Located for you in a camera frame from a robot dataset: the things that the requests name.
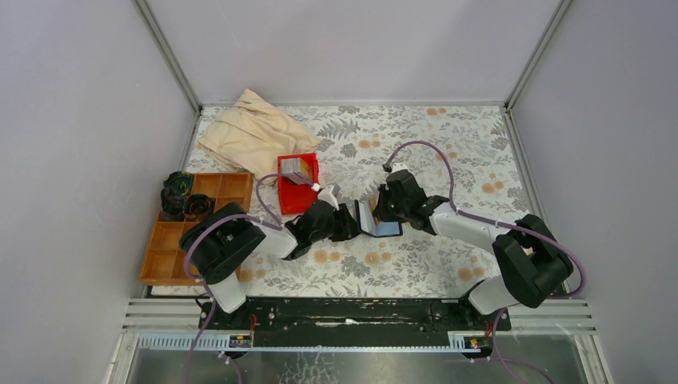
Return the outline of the black leather card holder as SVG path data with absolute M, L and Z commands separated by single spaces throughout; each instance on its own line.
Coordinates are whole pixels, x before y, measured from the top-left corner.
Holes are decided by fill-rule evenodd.
M 368 199 L 354 200 L 356 220 L 361 232 L 372 238 L 391 238 L 403 235 L 399 222 L 376 222 L 370 211 Z

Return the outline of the stack of credit cards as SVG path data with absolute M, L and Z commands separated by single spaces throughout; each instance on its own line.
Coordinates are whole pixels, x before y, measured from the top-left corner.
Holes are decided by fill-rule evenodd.
M 300 157 L 283 158 L 280 161 L 280 173 L 296 185 L 313 183 L 313 168 Z

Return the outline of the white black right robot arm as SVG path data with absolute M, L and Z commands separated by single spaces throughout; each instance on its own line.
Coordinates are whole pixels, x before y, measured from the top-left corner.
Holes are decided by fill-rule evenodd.
M 390 168 L 373 214 L 495 256 L 499 276 L 477 283 L 459 299 L 458 317 L 471 330 L 481 328 L 499 309 L 516 304 L 537 308 L 574 271 L 572 259 L 542 219 L 527 214 L 510 223 L 455 209 L 448 198 L 428 196 L 407 168 Z

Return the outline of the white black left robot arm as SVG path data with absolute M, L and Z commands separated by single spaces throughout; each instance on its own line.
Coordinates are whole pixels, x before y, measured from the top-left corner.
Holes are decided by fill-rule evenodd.
M 248 308 L 236 270 L 252 253 L 293 261 L 307 254 L 316 242 L 343 242 L 360 233 L 357 220 L 344 203 L 334 207 L 317 200 L 278 229 L 232 202 L 185 232 L 179 246 L 185 261 L 196 269 L 197 278 L 218 304 L 217 318 L 228 328 L 237 329 L 247 321 Z

